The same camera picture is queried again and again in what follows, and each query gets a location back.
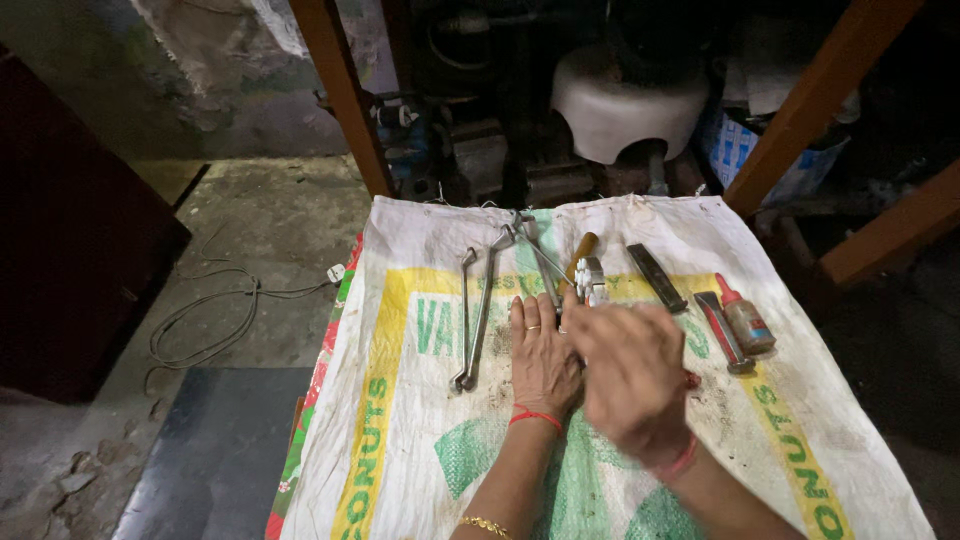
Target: red thread bracelet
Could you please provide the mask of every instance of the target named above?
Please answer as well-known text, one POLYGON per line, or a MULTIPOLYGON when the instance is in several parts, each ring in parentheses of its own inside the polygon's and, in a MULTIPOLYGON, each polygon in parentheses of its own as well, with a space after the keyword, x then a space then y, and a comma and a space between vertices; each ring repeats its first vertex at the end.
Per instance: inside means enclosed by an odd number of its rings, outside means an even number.
POLYGON ((697 435, 690 432, 690 444, 686 445, 686 450, 677 460, 669 465, 661 465, 660 467, 654 467, 650 470, 651 473, 657 479, 663 483, 667 483, 670 480, 675 479, 680 475, 687 467, 693 463, 693 453, 697 450, 697 435))
POLYGON ((564 426, 556 418, 550 416, 549 414, 546 414, 545 412, 533 412, 532 410, 530 410, 529 408, 521 404, 514 404, 514 406, 522 408, 523 412, 511 418, 510 424, 507 424, 508 427, 512 426, 514 422, 516 422, 517 420, 523 420, 524 418, 542 418, 544 420, 549 421, 550 424, 553 424, 553 427, 557 429, 557 434, 559 436, 564 436, 564 426))

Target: wrench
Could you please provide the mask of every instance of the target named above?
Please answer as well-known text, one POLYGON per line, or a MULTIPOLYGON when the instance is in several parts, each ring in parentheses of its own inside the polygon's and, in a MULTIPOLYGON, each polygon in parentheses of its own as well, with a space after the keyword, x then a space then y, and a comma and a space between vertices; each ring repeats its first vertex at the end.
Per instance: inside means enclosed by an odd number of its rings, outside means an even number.
POLYGON ((527 234, 526 234, 526 232, 525 232, 525 230, 524 230, 524 227, 523 227, 523 216, 520 214, 520 212, 519 212, 518 210, 511 210, 511 212, 512 212, 513 215, 514 215, 514 223, 513 223, 512 225, 508 225, 508 226, 506 226, 506 227, 512 227, 512 228, 513 228, 513 231, 514 231, 514 234, 516 235, 517 238, 525 241, 528 245, 530 245, 530 247, 533 248, 534 253, 535 253, 537 256, 539 256, 540 258, 542 258, 543 260, 545 260, 546 262, 548 262, 548 263, 550 264, 550 266, 552 266, 553 269, 556 270, 557 273, 560 274, 560 276, 561 276, 562 278, 564 278, 564 281, 566 281, 567 283, 570 283, 570 286, 576 288, 577 283, 574 283, 573 280, 571 280, 570 278, 568 278, 568 277, 566 276, 565 270, 563 270, 563 268, 561 268, 560 265, 558 265, 556 262, 554 262, 553 259, 551 259, 550 257, 548 257, 548 256, 546 255, 546 253, 544 253, 544 252, 540 249, 540 246, 537 244, 537 242, 536 242, 535 240, 531 240, 530 237, 527 236, 527 234))
POLYGON ((480 297, 480 318, 473 333, 473 348, 470 350, 470 361, 467 373, 459 379, 459 386, 469 392, 477 384, 477 365, 480 362, 480 352, 483 348, 483 334, 487 331, 487 316, 490 313, 490 297, 493 291, 493 264, 496 262, 496 253, 514 245, 516 237, 509 225, 500 227, 500 236, 487 249, 487 269, 484 272, 483 295, 480 297))
MULTIPOLYGON (((531 245, 536 244, 537 247, 539 247, 540 243, 537 242, 537 220, 533 216, 530 216, 528 221, 522 221, 521 223, 527 240, 530 241, 531 245)), ((543 280, 543 289, 546 290, 546 294, 550 297, 550 302, 553 303, 553 307, 557 310, 557 320, 559 321, 561 314, 564 312, 563 299, 557 294, 557 287, 553 285, 553 279, 550 278, 550 269, 544 260, 545 257, 537 252, 534 252, 534 256, 537 258, 537 268, 540 270, 540 279, 543 280)))
POLYGON ((467 332, 470 331, 469 309, 467 307, 467 269, 477 260, 477 252, 473 248, 467 248, 467 252, 460 259, 460 292, 464 297, 464 367, 457 375, 450 380, 450 391, 459 394, 463 391, 460 387, 460 378, 464 377, 469 368, 470 348, 467 342, 467 332))

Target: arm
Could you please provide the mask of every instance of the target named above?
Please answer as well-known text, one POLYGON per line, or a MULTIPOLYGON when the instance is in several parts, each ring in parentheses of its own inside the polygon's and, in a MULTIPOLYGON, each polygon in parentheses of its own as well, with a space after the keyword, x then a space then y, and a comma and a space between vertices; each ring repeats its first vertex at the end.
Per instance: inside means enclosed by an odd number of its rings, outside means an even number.
POLYGON ((804 538, 691 438, 684 334, 665 309, 569 307, 564 328, 588 359, 587 419, 657 475, 709 538, 804 538))
MULTIPOLYGON (((510 306, 513 334, 514 415, 528 409, 561 422, 582 386, 572 347, 557 333, 557 316, 546 294, 510 306)), ((530 536, 540 514, 540 491, 559 433, 544 418, 514 422, 500 454, 481 482, 464 515, 506 529, 513 540, 530 536)), ((473 525, 460 525, 450 540, 493 540, 498 536, 473 525)))

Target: electric cable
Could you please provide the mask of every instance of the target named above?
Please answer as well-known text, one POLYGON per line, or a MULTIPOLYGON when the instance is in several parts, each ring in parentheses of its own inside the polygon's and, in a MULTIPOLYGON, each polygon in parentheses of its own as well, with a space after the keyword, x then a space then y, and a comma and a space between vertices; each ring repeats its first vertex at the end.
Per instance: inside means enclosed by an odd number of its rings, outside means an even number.
POLYGON ((206 362, 207 360, 221 353, 230 345, 233 345, 234 343, 236 343, 237 340, 239 340, 241 337, 244 336, 244 334, 247 333, 247 330, 249 330, 250 326, 253 324, 253 319, 256 316, 256 306, 260 296, 269 296, 269 297, 280 298, 285 300, 301 298, 320 289, 321 287, 324 287, 333 283, 332 281, 327 280, 325 282, 317 283, 317 284, 306 286, 306 287, 296 288, 296 289, 265 289, 263 288, 260 279, 250 270, 245 268, 243 265, 238 264, 235 260, 231 258, 208 257, 206 255, 205 250, 207 245, 210 243, 211 240, 213 240, 213 238, 217 236, 217 234, 220 233, 220 231, 223 230, 226 224, 227 224, 226 221, 222 222, 220 224, 220 227, 218 227, 217 230, 210 236, 210 238, 208 238, 206 242, 204 242, 204 245, 200 248, 200 256, 204 261, 229 262, 234 264, 235 266, 231 266, 229 268, 219 268, 216 270, 211 270, 210 272, 206 272, 205 274, 199 274, 196 276, 184 276, 180 272, 179 264, 175 264, 174 272, 176 272, 179 277, 185 280, 200 280, 203 278, 214 276, 216 274, 224 274, 227 272, 240 272, 247 276, 247 278, 250 280, 250 283, 244 288, 215 292, 215 293, 203 296, 201 298, 198 298, 197 300, 194 300, 193 302, 167 315, 166 318, 163 319, 163 321, 161 321, 158 325, 154 327, 153 332, 151 332, 150 334, 150 356, 152 356, 154 360, 160 362, 161 365, 154 366, 150 368, 149 371, 147 371, 147 375, 143 381, 144 393, 146 393, 147 381, 150 379, 150 375, 154 372, 154 370, 157 370, 157 369, 181 370, 181 369, 191 368, 206 362), (230 331, 224 337, 214 341, 213 343, 210 343, 209 345, 206 345, 201 349, 180 358, 163 355, 160 352, 160 341, 163 340, 163 338, 169 333, 169 331, 183 317, 185 317, 187 313, 189 313, 191 310, 193 310, 197 306, 205 304, 216 298, 220 298, 222 296, 227 296, 231 294, 243 294, 250 297, 249 306, 247 308, 247 314, 244 316, 243 321, 241 321, 240 324, 237 325, 232 331, 230 331))

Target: wooden post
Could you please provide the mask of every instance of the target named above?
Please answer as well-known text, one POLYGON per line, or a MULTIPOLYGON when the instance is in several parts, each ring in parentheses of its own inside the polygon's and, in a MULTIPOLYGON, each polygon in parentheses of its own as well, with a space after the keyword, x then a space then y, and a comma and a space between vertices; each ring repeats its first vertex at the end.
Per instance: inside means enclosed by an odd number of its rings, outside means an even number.
POLYGON ((923 2, 852 0, 727 188, 730 208, 744 217, 759 208, 923 2))
POLYGON ((960 224, 960 160, 926 181, 820 259, 837 285, 848 285, 912 254, 960 224))
POLYGON ((290 8, 370 196, 393 197, 390 169, 362 99, 337 4, 333 0, 290 0, 290 8))

